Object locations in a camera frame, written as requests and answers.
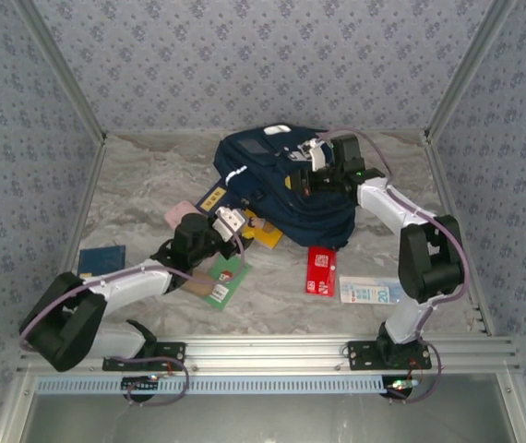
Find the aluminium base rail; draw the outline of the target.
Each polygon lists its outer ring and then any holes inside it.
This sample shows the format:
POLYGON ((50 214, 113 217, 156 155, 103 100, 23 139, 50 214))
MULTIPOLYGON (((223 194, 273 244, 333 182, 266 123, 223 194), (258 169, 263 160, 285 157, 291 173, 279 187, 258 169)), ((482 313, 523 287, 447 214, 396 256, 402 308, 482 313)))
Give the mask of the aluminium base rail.
MULTIPOLYGON (((346 344, 356 338, 328 335, 194 335, 185 366, 196 375, 329 375, 350 371, 346 344)), ((523 364, 509 337, 485 334, 428 334, 445 375, 519 373, 523 364)))

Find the pink pouch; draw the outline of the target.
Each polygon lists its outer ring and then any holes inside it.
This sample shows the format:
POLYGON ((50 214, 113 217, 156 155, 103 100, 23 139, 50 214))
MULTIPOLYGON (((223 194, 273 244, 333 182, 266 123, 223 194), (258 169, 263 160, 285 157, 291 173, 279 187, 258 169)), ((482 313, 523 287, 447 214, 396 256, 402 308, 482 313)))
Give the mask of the pink pouch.
POLYGON ((199 210, 189 201, 183 200, 174 205, 164 214, 164 219, 172 230, 181 223, 185 215, 196 213, 199 214, 199 210))

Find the red card pack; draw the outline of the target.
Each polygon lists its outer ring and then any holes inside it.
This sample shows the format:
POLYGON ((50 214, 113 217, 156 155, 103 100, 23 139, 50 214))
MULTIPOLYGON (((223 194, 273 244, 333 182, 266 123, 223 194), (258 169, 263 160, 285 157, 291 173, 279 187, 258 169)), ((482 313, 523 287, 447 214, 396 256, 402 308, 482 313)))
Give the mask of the red card pack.
POLYGON ((308 294, 333 297, 336 283, 336 252, 320 246, 308 248, 305 291, 308 294))

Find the grey metal panel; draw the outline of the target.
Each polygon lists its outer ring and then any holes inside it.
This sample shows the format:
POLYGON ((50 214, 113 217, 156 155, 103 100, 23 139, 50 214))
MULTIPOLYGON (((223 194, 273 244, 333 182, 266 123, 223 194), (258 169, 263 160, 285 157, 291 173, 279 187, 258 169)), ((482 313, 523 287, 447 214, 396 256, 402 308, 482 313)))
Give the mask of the grey metal panel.
POLYGON ((414 404, 369 393, 202 393, 132 407, 100 377, 26 375, 0 443, 526 443, 526 394, 507 373, 446 375, 414 404))

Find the black controller board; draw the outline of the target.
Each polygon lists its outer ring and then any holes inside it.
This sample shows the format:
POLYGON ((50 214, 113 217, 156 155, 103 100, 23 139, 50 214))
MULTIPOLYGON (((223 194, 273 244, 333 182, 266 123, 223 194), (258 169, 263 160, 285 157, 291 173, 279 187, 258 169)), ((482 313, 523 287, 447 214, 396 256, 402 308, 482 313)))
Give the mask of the black controller board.
POLYGON ((420 384, 418 379, 412 377, 382 377, 385 391, 381 396, 389 401, 406 402, 412 391, 420 384))
POLYGON ((158 385, 158 379, 154 376, 123 377, 120 390, 130 404, 144 403, 155 396, 158 385))

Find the navy blue backpack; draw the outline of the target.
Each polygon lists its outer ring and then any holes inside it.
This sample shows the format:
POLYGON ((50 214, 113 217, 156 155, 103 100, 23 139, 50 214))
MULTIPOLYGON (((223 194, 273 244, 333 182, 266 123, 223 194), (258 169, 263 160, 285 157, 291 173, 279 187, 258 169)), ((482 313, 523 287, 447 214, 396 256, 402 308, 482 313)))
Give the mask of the navy blue backpack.
POLYGON ((219 143, 214 166, 228 190, 296 244, 339 250, 355 227, 355 203, 336 192, 301 194, 291 178, 311 170, 300 146, 316 138, 313 128, 287 124, 233 133, 219 143))

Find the brown glasses case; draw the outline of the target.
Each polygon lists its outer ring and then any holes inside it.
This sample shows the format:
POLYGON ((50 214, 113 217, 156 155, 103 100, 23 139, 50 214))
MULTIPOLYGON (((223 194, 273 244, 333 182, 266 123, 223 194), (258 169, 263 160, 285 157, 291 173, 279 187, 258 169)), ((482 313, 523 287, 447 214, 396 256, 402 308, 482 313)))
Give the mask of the brown glasses case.
POLYGON ((211 295, 215 285, 216 282, 208 275, 208 273, 200 269, 195 269, 192 278, 184 282, 181 286, 181 290, 200 298, 204 298, 211 295))

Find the aluminium side rail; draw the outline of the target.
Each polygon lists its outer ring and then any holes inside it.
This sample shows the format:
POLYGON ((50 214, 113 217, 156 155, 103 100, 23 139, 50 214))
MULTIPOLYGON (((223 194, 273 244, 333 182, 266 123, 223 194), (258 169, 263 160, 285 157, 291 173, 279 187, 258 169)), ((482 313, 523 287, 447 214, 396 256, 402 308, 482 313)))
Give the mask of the aluminium side rail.
POLYGON ((446 213, 453 215, 457 219, 460 226, 462 247, 470 270, 468 292, 466 296, 470 299, 475 312, 473 322, 474 326, 472 329, 479 330, 487 336, 495 336, 496 331, 493 324, 493 319, 484 297, 482 284, 480 283, 479 276, 470 256, 469 242, 465 237, 465 232, 460 222, 460 213, 454 201, 452 189, 448 183, 444 165, 440 159, 440 155, 435 143, 431 140, 427 133, 423 134, 423 143, 441 203, 446 210, 446 213))
POLYGON ((82 238, 82 233, 86 225, 86 220, 89 214, 90 205, 94 195, 95 187, 97 185, 102 163, 105 156, 105 138, 100 140, 98 149, 93 157, 90 167, 90 174, 83 189, 82 197, 78 206, 78 212, 74 219, 73 229, 68 238, 66 245, 66 252, 58 266, 58 272, 62 273, 73 269, 76 259, 78 257, 78 247, 82 238))

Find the white and blue tissue pack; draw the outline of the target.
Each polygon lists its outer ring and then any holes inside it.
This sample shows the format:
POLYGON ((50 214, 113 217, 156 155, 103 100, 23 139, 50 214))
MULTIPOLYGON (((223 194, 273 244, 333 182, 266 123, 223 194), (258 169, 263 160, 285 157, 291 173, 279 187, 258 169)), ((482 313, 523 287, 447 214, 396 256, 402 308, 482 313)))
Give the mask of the white and blue tissue pack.
POLYGON ((400 282, 390 277, 339 277, 344 304, 395 305, 405 295, 400 282))

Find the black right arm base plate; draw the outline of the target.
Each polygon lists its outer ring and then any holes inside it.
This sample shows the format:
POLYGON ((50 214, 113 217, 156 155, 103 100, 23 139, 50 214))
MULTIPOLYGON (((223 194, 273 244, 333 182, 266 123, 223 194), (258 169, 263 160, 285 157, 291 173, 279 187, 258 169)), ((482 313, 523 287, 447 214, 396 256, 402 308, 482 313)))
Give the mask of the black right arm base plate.
POLYGON ((412 370, 431 369, 428 348, 412 341, 406 344, 384 344, 379 341, 349 341, 347 343, 350 369, 412 370))

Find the blue book with yellow label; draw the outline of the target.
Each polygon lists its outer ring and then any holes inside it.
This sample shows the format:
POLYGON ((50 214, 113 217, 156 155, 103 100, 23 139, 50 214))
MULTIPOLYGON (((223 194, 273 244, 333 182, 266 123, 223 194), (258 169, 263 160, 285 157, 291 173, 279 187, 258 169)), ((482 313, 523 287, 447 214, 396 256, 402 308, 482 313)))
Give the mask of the blue book with yellow label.
POLYGON ((230 196, 222 180, 216 182, 197 202, 196 208, 203 214, 211 214, 230 196))
POLYGON ((126 247, 111 245, 82 249, 78 257, 78 276, 88 278, 121 270, 126 265, 126 247))

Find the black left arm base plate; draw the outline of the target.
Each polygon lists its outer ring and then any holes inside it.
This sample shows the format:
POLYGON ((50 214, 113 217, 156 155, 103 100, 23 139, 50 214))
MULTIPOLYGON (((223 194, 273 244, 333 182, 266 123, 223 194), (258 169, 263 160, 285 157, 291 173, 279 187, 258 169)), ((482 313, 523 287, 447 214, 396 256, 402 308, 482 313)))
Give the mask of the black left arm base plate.
POLYGON ((145 343, 132 357, 104 358, 103 371, 140 372, 173 371, 179 372, 178 364, 162 360, 163 357, 185 362, 185 343, 181 341, 155 341, 145 343))

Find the aluminium frame post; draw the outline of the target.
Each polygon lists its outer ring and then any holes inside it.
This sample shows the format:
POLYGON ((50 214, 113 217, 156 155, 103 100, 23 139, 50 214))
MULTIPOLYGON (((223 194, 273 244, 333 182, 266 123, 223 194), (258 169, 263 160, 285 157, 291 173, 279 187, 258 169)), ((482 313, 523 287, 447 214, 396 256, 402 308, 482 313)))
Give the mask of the aluminium frame post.
POLYGON ((33 0, 11 0, 23 20, 32 39, 42 52, 46 62, 52 69, 56 79, 67 98, 75 108, 82 125, 99 145, 103 144, 104 134, 101 124, 92 111, 81 87, 75 78, 73 70, 68 65, 60 51, 50 28, 46 25, 42 14, 33 0))
POLYGON ((448 120, 517 3, 518 0, 492 0, 425 129, 425 138, 430 144, 434 144, 441 136, 448 120))

